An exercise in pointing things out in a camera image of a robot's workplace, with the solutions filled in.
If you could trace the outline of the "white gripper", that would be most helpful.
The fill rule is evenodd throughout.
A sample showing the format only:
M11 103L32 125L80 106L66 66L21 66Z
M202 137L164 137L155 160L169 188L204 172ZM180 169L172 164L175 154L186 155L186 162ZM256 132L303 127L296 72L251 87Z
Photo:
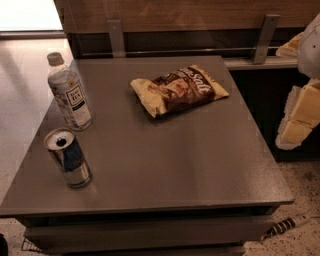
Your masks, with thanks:
M289 92L275 143L292 150L302 144L320 123L320 13L299 33L280 46L278 57L296 58L298 70L311 80Z

